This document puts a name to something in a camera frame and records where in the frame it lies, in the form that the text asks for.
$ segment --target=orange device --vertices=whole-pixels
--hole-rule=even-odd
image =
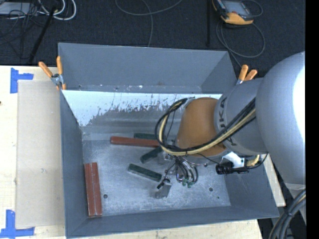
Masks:
[[[212,5],[220,18],[232,25],[249,25],[254,22],[250,10],[237,0],[212,0]]]

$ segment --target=metal bracket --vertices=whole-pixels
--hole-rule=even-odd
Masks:
[[[230,152],[227,155],[223,156],[223,159],[226,158],[231,161],[234,165],[233,168],[244,167],[245,159],[239,157],[236,153]]]
[[[63,79],[63,76],[61,74],[52,75],[51,81],[57,86],[60,86],[60,83],[64,84],[64,79]]]

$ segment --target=gray metal surface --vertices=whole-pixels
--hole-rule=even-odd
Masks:
[[[257,94],[262,79],[243,82],[224,93],[218,100],[214,117],[216,130],[223,129]],[[267,149],[254,119],[239,132],[225,140],[224,145],[241,155],[264,154]]]
[[[59,43],[68,89],[222,93],[236,83],[226,51]]]
[[[163,173],[169,161],[158,155],[142,164],[140,157],[151,148],[109,142],[111,135],[154,133],[166,109],[185,95],[220,97],[232,88],[236,78],[227,52],[59,44],[59,55],[68,87],[60,91],[67,238],[278,216],[263,166],[226,176],[218,176],[213,165],[200,166],[191,188],[170,175],[168,197],[156,199],[158,182],[127,168],[135,163]],[[181,115],[178,109],[169,141]],[[104,214],[89,219],[83,164],[94,161]]]
[[[306,183],[305,98],[304,52],[274,66],[256,96],[262,138],[283,180],[291,184]]]
[[[107,199],[102,198],[104,216],[230,205],[224,177],[216,174],[214,165],[199,167],[199,180],[191,188],[183,187],[172,175],[168,197],[156,199],[159,182],[128,171],[132,163],[164,175],[173,162],[159,164],[157,159],[147,164],[140,162],[140,157],[150,150],[111,145],[109,140],[83,142],[84,162],[99,164],[101,195],[108,195]],[[214,188],[213,192],[209,191],[210,187]]]

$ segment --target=black floor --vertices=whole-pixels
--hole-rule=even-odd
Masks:
[[[8,1],[32,2],[39,7],[37,0]],[[53,5],[53,0],[41,1],[48,9]],[[223,28],[228,47],[246,56],[231,57],[237,76],[239,64],[258,69],[259,76],[263,77],[281,60],[305,50],[306,0],[254,1],[263,10],[262,15],[254,19],[254,25],[240,29]],[[214,10],[207,21],[207,0],[117,0],[118,6],[116,0],[75,0],[75,3],[77,10],[72,20],[51,21],[32,61],[30,55],[48,16],[39,14],[8,19],[8,15],[1,15],[0,65],[36,65],[44,61],[48,66],[55,66],[58,42],[226,50],[216,35],[221,19]],[[252,14],[261,12],[256,3],[249,0],[244,3]],[[73,11],[71,0],[66,0],[61,17],[68,17]],[[132,15],[149,14],[150,11],[161,12],[152,16]],[[259,223],[263,237],[267,238],[272,226],[270,221]]]

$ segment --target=wooden block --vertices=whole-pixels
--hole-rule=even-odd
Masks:
[[[121,136],[112,136],[111,144],[140,146],[140,147],[159,147],[160,145],[157,140],[138,139],[138,138],[129,138],[129,137],[121,137]]]
[[[102,215],[100,180],[97,163],[84,164],[85,185],[88,201],[88,215],[90,218]]]

